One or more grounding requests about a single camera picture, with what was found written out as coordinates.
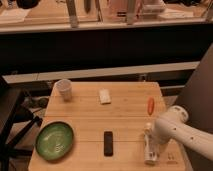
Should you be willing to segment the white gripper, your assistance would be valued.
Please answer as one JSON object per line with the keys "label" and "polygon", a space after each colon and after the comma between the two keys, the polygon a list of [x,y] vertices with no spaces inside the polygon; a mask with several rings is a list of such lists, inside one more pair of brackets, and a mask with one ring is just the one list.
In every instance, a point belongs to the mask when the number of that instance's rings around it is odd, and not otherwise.
{"label": "white gripper", "polygon": [[152,130],[146,128],[144,131],[144,146],[145,146],[145,156],[146,157],[158,157],[159,156],[159,146],[153,137]]}

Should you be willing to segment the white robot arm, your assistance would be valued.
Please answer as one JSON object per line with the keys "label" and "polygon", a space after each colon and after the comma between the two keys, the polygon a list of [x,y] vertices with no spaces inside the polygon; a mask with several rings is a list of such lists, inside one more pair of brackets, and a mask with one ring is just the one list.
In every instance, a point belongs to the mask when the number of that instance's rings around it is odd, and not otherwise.
{"label": "white robot arm", "polygon": [[181,106],[169,107],[144,127],[144,162],[155,165],[171,139],[213,160],[213,134],[188,126],[188,112]]}

